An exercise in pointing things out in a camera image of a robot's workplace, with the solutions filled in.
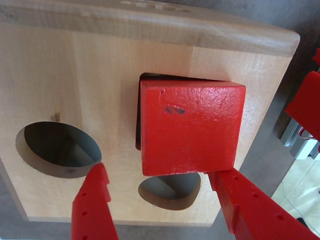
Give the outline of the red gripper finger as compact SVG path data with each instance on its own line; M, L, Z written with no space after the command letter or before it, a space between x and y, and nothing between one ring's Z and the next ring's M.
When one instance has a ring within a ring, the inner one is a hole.
M103 163L94 165L72 202L72 240L117 240L108 203L110 183Z
M238 170L210 172L208 178L237 240L318 239Z

